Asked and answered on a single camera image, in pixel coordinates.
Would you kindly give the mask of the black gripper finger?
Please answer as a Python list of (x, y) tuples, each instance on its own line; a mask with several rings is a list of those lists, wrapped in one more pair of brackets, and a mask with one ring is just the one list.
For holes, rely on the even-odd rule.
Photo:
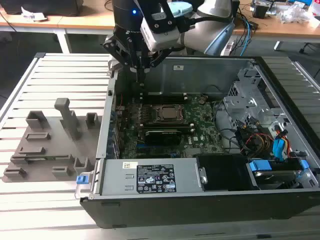
[(136, 82), (142, 83), (142, 67), (138, 51), (131, 36), (124, 38), (122, 43), (116, 36), (111, 36), (102, 44), (103, 48), (123, 67), (135, 73)]
[(151, 53), (148, 50), (143, 50), (141, 53), (141, 84), (145, 83), (146, 73), (157, 67), (166, 57), (173, 52), (173, 49), (164, 49)]

